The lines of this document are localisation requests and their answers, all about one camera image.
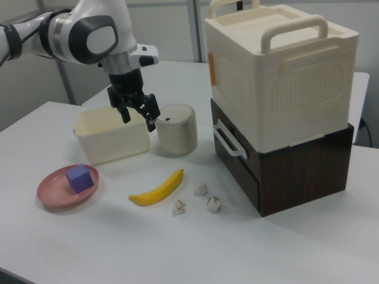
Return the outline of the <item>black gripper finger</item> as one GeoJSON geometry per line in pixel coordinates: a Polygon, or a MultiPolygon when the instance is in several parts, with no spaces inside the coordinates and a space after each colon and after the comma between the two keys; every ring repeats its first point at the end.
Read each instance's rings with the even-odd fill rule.
{"type": "Polygon", "coordinates": [[[120,99],[117,109],[122,117],[123,123],[127,124],[131,120],[128,110],[128,103],[124,99],[120,99]]]}
{"type": "Polygon", "coordinates": [[[142,105],[138,108],[138,112],[145,119],[148,132],[155,130],[155,121],[160,116],[160,109],[154,94],[142,96],[142,105]]]}

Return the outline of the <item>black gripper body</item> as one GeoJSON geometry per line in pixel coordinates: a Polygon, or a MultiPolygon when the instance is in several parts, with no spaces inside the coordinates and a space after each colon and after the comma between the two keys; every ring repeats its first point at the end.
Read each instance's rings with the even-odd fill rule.
{"type": "Polygon", "coordinates": [[[121,75],[108,75],[111,87],[108,96],[113,108],[122,111],[127,107],[147,110],[144,104],[143,78],[140,69],[121,75]]]}

